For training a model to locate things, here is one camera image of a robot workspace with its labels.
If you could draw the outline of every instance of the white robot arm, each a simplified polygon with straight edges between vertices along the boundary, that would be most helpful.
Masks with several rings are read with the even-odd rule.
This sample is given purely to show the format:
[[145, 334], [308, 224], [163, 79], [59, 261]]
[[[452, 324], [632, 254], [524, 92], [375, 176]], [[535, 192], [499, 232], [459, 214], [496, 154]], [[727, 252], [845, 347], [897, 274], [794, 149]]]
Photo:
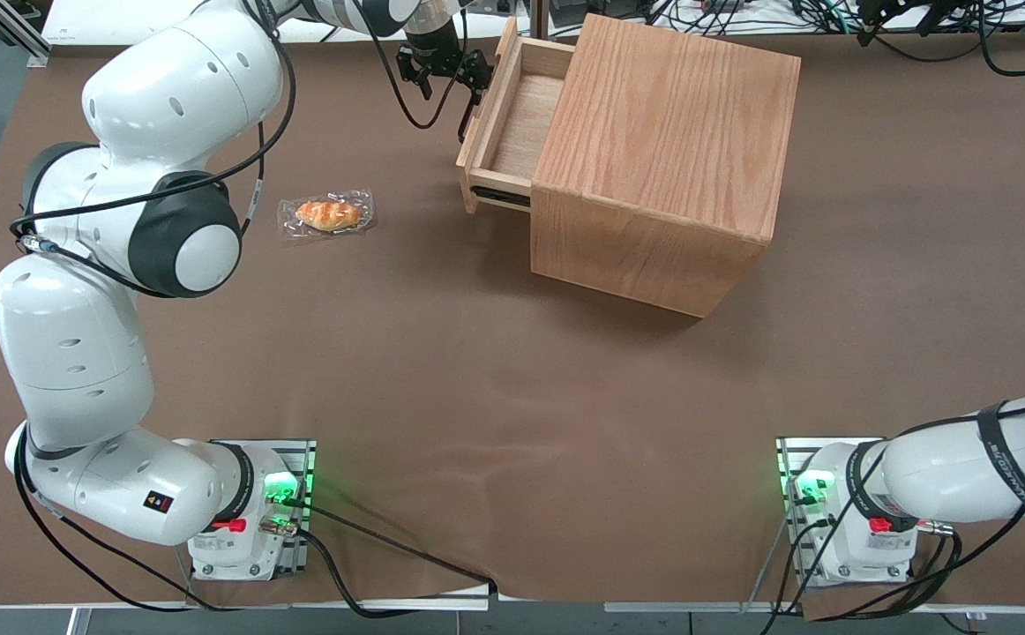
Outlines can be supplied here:
[[[154, 389], [133, 289], [198, 297], [238, 265], [242, 226], [203, 168], [282, 95], [284, 53], [259, 23], [303, 15], [387, 35], [445, 1], [364, 0], [360, 11], [352, 0], [206, 0], [89, 79], [81, 104], [98, 143], [60, 143], [30, 165], [17, 234], [32, 253], [0, 272], [0, 346], [26, 410], [9, 470], [22, 454], [38, 495], [130, 538], [219, 538], [191, 545], [206, 578], [270, 578], [282, 539], [259, 530], [288, 517], [274, 499], [298, 483], [263, 447], [140, 427]], [[146, 194], [159, 198], [112, 205]]]
[[1025, 397], [888, 441], [830, 443], [789, 491], [808, 522], [838, 521], [835, 531], [812, 531], [819, 584], [905, 582], [916, 523], [989, 521], [1024, 509]]

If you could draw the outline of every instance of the red button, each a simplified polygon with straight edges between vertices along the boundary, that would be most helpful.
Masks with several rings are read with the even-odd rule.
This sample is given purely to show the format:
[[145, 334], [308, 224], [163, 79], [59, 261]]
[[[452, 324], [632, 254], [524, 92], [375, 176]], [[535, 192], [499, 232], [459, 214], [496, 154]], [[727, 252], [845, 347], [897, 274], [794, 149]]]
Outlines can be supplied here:
[[893, 523], [889, 522], [887, 518], [869, 518], [869, 531], [874, 532], [874, 534], [884, 534], [884, 532], [893, 531]]
[[231, 531], [231, 534], [242, 534], [242, 532], [246, 531], [246, 518], [235, 518], [233, 521], [225, 522], [212, 522], [211, 526], [214, 530], [222, 530], [224, 526]]

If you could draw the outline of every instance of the plastic bag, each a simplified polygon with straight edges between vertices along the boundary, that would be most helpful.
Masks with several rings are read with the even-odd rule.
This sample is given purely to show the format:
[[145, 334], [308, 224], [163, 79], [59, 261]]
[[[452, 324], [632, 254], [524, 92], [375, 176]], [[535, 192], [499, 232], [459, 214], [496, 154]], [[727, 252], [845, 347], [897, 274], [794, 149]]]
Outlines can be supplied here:
[[[297, 210], [304, 204], [315, 202], [334, 202], [356, 208], [358, 213], [355, 224], [342, 225], [336, 229], [318, 229], [297, 217]], [[322, 197], [282, 201], [278, 205], [278, 222], [282, 224], [282, 238], [287, 241], [298, 239], [338, 239], [348, 234], [363, 234], [375, 224], [375, 202], [367, 189], [351, 189], [347, 193], [330, 193]]]

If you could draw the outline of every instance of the packaged bread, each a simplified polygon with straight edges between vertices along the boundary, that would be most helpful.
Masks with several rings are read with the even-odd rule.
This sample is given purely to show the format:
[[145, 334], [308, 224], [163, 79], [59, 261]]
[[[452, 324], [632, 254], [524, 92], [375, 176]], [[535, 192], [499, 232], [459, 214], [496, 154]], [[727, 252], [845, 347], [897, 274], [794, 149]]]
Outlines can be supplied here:
[[282, 201], [278, 221], [286, 240], [320, 240], [363, 234], [375, 224], [371, 193], [352, 189], [296, 201]]
[[354, 205], [344, 204], [344, 202], [310, 201], [298, 206], [295, 216], [314, 229], [335, 231], [359, 224], [360, 210]]

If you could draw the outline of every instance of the brown table cover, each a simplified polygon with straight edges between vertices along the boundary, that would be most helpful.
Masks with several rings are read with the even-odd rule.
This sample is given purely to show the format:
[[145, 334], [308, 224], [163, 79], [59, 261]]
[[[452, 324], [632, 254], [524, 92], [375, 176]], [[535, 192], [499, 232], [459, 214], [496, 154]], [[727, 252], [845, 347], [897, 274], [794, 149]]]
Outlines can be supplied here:
[[[504, 594], [745, 600], [782, 514], [777, 436], [891, 435], [1025, 395], [1025, 79], [978, 53], [920, 65], [851, 37], [736, 41], [799, 55], [803, 73], [775, 242], [707, 321], [533, 277], [526, 214], [463, 213], [464, 92], [416, 131], [369, 45], [294, 47], [297, 113], [237, 273], [202, 300], [138, 304], [157, 385], [146, 427], [316, 438], [319, 502]], [[973, 39], [895, 43], [940, 55]], [[1025, 68], [1025, 36], [992, 47]], [[79, 55], [29, 72], [9, 121], [0, 268], [17, 256], [5, 225], [30, 160], [92, 139], [79, 93], [107, 53]], [[253, 144], [244, 134], [210, 168]], [[231, 180], [239, 210], [253, 178]], [[279, 200], [355, 187], [375, 195], [367, 235], [279, 239]], [[22, 418], [0, 356], [0, 604], [110, 601], [22, 509], [1, 460]], [[994, 528], [961, 531], [970, 547]], [[359, 598], [471, 584], [323, 518], [313, 530]], [[135, 598], [178, 599], [56, 534]], [[170, 549], [106, 537], [177, 575]], [[238, 604], [336, 598], [316, 555], [295, 580], [199, 588]], [[863, 594], [813, 594], [808, 611]], [[1025, 523], [936, 600], [1025, 604]]]

